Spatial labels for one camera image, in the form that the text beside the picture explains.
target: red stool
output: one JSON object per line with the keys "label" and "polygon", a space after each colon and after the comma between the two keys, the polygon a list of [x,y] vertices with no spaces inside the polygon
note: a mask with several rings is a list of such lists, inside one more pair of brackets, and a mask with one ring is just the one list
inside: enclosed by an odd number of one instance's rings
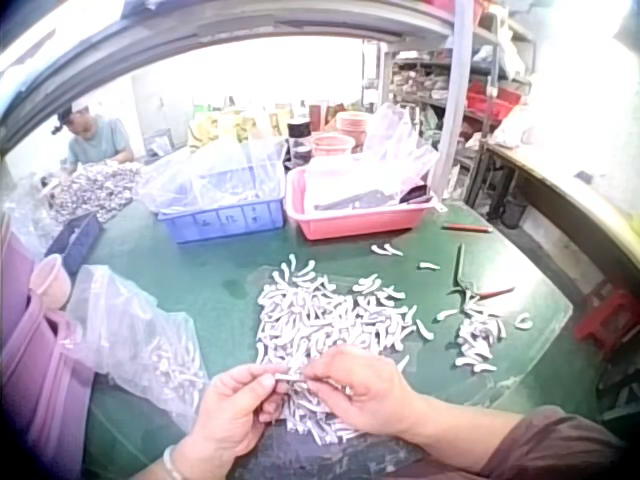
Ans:
{"label": "red stool", "polygon": [[626,290],[603,280],[586,301],[589,310],[574,335],[578,340],[594,337],[605,356],[640,330],[640,303]]}

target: blue plastic basket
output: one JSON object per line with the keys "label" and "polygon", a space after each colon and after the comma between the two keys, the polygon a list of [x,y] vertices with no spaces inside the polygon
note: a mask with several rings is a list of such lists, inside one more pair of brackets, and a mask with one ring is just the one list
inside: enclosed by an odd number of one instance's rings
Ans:
{"label": "blue plastic basket", "polygon": [[201,212],[158,214],[176,243],[274,230],[284,225],[282,199],[213,208]]}
{"label": "blue plastic basket", "polygon": [[51,243],[45,256],[60,254],[64,269],[69,275],[75,275],[98,240],[102,228],[95,213],[72,218]]}

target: red rod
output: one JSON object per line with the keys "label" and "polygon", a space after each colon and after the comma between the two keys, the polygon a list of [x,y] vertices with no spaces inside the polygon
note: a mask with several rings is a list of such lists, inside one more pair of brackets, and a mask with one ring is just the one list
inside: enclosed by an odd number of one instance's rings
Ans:
{"label": "red rod", "polygon": [[458,232],[491,233],[493,228],[480,225],[464,225],[462,223],[445,223],[443,230],[455,230]]}
{"label": "red rod", "polygon": [[516,289],[516,287],[509,287],[503,290],[496,290],[495,292],[482,292],[478,293],[479,300],[486,300],[488,298],[498,297],[500,295],[504,295],[505,293],[511,293]]}

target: bracelet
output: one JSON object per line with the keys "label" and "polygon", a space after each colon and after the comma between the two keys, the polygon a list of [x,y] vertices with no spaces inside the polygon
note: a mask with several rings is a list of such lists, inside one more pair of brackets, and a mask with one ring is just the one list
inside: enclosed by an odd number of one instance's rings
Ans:
{"label": "bracelet", "polygon": [[164,468],[167,469],[173,480],[185,480],[185,478],[173,467],[173,463],[171,462],[171,454],[175,448],[175,445],[169,445],[167,447],[162,455],[162,463],[164,463]]}

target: blue shirt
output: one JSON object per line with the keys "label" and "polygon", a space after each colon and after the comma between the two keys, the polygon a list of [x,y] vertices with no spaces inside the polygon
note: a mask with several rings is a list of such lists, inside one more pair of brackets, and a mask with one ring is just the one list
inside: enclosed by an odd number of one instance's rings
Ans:
{"label": "blue shirt", "polygon": [[69,142],[69,153],[63,162],[65,167],[75,167],[78,163],[102,162],[122,153],[129,147],[129,136],[124,125],[117,118],[93,117],[96,131],[92,138],[84,140],[75,136]]}

